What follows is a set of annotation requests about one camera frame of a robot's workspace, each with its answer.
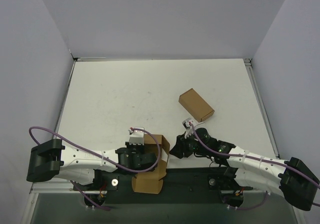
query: white enclosure wall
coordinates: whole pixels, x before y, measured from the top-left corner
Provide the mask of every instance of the white enclosure wall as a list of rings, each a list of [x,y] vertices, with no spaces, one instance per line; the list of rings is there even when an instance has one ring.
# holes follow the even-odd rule
[[[0,222],[15,224],[31,187],[28,128],[55,127],[73,59],[42,0],[0,0],[0,16]]]
[[[282,158],[320,177],[320,0],[285,0],[253,58],[253,70]],[[315,199],[320,203],[320,193]],[[306,212],[320,223],[319,208]]]
[[[43,0],[74,57],[252,58],[284,0]]]

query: brown cardboard box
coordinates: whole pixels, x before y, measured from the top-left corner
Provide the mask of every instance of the brown cardboard box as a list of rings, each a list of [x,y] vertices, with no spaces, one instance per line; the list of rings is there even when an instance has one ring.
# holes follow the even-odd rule
[[[203,122],[215,113],[215,110],[193,88],[180,95],[179,103],[197,122]]]
[[[160,144],[161,159],[154,171],[140,172],[132,178],[132,189],[136,193],[159,194],[164,184],[162,178],[167,174],[170,144],[163,135],[154,136]],[[144,135],[144,146],[146,153],[155,153],[158,156],[157,144],[148,134]]]

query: white table surface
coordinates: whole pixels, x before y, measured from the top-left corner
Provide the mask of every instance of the white table surface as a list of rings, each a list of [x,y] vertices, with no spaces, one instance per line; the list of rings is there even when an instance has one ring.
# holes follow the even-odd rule
[[[178,102],[190,88],[215,110],[205,124],[212,137],[275,158],[242,59],[76,62],[58,132],[91,150],[109,150],[125,146],[130,127],[144,127],[172,148],[191,117]],[[167,167],[209,164],[171,155]]]

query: purple cable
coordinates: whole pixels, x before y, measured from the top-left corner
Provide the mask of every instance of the purple cable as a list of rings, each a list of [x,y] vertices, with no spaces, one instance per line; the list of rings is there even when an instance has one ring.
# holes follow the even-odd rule
[[[200,139],[200,137],[198,136],[196,130],[195,130],[195,127],[194,125],[189,122],[191,128],[192,128],[192,131],[196,137],[196,139],[198,140],[198,142],[205,148],[207,149],[208,151],[214,153],[214,154],[217,154],[217,155],[220,155],[220,156],[223,156],[223,157],[243,157],[242,154],[226,154],[226,153],[220,153],[218,151],[215,151],[215,150],[212,150],[211,148],[207,147],[206,144],[204,144],[202,142],[202,140]],[[246,158],[249,158],[249,159],[252,159],[252,160],[256,160],[256,161],[259,161],[260,162],[260,158],[257,158],[257,157],[254,157],[254,156],[250,156],[250,155],[246,155],[245,156]],[[289,170],[297,173],[298,175],[300,175],[301,177],[307,179],[309,182],[311,182],[313,185],[315,185],[318,189],[320,189],[320,185],[318,183],[316,183],[314,180],[312,180],[310,177],[308,177],[307,175],[305,175],[304,173],[302,173],[301,171],[297,170],[297,169],[294,169],[293,167],[291,166],[288,166],[286,164],[283,164],[283,163],[279,163],[279,162],[276,162],[276,161],[272,161],[272,160],[265,160],[265,159],[262,159],[261,160],[263,163],[270,163],[270,164],[274,164],[274,165],[278,165],[278,166],[281,166],[281,167],[284,167],[284,168],[288,168]],[[312,203],[313,205],[317,206],[317,207],[320,207],[320,204],[318,203]]]
[[[83,151],[85,151],[85,152],[87,152],[87,153],[90,153],[90,154],[92,154],[92,155],[95,155],[95,156],[97,156],[97,157],[99,157],[99,158],[103,158],[104,160],[106,160],[106,161],[114,164],[116,167],[121,168],[121,169],[124,169],[124,170],[126,170],[126,171],[128,171],[128,172],[133,172],[133,173],[144,173],[144,172],[148,172],[148,171],[150,171],[152,168],[154,168],[154,167],[158,164],[158,162],[159,162],[159,160],[160,160],[160,157],[161,157],[160,145],[159,145],[159,142],[157,141],[157,139],[155,138],[155,136],[152,135],[150,132],[148,132],[148,131],[146,131],[146,130],[143,130],[143,129],[139,129],[139,128],[131,128],[131,130],[133,130],[133,131],[141,131],[141,132],[144,132],[144,133],[148,134],[148,135],[149,135],[150,137],[152,137],[152,139],[155,141],[155,143],[156,143],[156,145],[157,145],[157,148],[158,148],[158,157],[157,157],[155,163],[154,163],[151,167],[149,167],[149,168],[147,168],[147,169],[144,169],[144,170],[133,170],[133,169],[126,168],[125,166],[122,166],[122,165],[120,165],[120,164],[118,164],[118,163],[110,160],[110,159],[107,158],[107,157],[104,157],[104,156],[102,156],[102,155],[100,155],[100,154],[98,154],[98,153],[95,153],[95,152],[92,151],[92,150],[86,149],[86,148],[84,148],[84,147],[82,147],[82,146],[80,146],[80,145],[77,145],[77,144],[73,143],[72,141],[70,141],[70,140],[68,140],[67,138],[65,138],[64,136],[62,136],[62,135],[54,132],[53,130],[50,130],[50,129],[48,129],[48,128],[41,127],[41,126],[32,126],[32,127],[29,128],[29,134],[30,134],[30,137],[32,138],[32,140],[34,140],[34,142],[35,142],[37,145],[40,145],[40,142],[39,142],[39,141],[35,138],[35,136],[33,135],[33,133],[32,133],[32,130],[33,130],[33,129],[38,129],[38,130],[45,131],[45,132],[47,132],[47,133],[51,133],[52,135],[60,138],[61,140],[65,141],[66,143],[68,143],[68,144],[70,144],[70,145],[72,145],[72,146],[74,146],[74,147],[76,147],[76,148],[78,148],[78,149],[80,149],[80,150],[83,150]],[[110,211],[110,210],[111,210],[111,208],[108,207],[108,206],[101,206],[101,205],[95,203],[95,202],[94,202],[93,200],[91,200],[82,190],[80,190],[80,188],[76,185],[76,183],[74,183],[72,180],[70,180],[70,182],[71,182],[72,185],[75,187],[75,189],[77,189],[77,190],[81,193],[81,195],[84,196],[84,198],[86,198],[86,199],[87,199],[89,202],[91,202],[93,205],[95,205],[95,206],[98,207],[99,209],[102,209],[102,210],[105,210],[105,211]]]
[[[230,208],[235,209],[235,210],[237,210],[237,211],[250,211],[250,210],[252,210],[252,209],[261,207],[263,204],[265,204],[265,202],[267,201],[267,199],[268,199],[268,192],[266,191],[265,194],[264,194],[264,198],[263,198],[262,202],[260,202],[260,203],[257,204],[257,205],[250,206],[250,207],[238,207],[238,208],[235,208],[235,207],[232,206],[232,205],[229,205],[229,206],[230,206]]]

